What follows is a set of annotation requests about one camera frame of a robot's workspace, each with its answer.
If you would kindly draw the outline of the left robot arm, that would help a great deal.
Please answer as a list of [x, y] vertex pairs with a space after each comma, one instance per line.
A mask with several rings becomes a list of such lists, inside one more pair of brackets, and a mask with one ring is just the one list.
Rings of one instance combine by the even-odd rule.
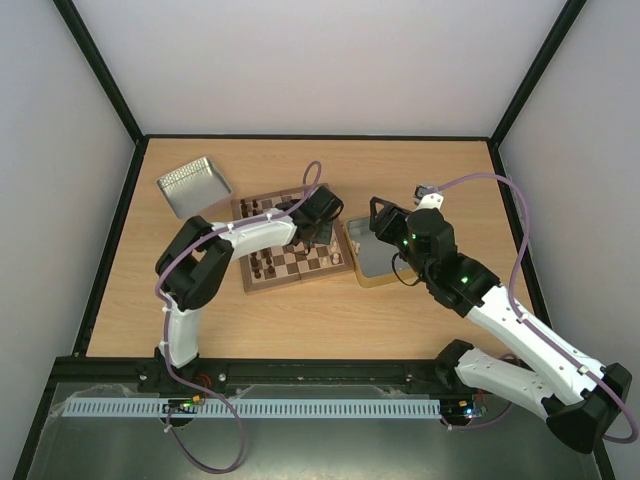
[[163, 362], [156, 384], [205, 391], [211, 383], [194, 370], [204, 307], [222, 285], [229, 266], [264, 250], [327, 245], [344, 208], [326, 185], [312, 185], [299, 198], [271, 206], [241, 204], [229, 223], [188, 219], [156, 262], [156, 296], [164, 302], [162, 337], [155, 358]]

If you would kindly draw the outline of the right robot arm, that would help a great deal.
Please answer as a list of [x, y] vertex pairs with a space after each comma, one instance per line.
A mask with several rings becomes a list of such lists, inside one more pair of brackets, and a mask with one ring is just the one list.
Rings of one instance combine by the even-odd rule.
[[592, 452], [622, 410], [631, 373], [563, 340], [510, 298], [496, 274], [460, 253], [453, 226], [440, 212], [441, 200], [428, 195], [407, 210], [373, 197], [369, 228], [395, 247], [437, 303], [493, 334], [523, 363], [496, 359], [454, 340], [437, 358], [438, 384], [450, 392], [468, 386], [494, 393], [541, 418], [569, 448]]

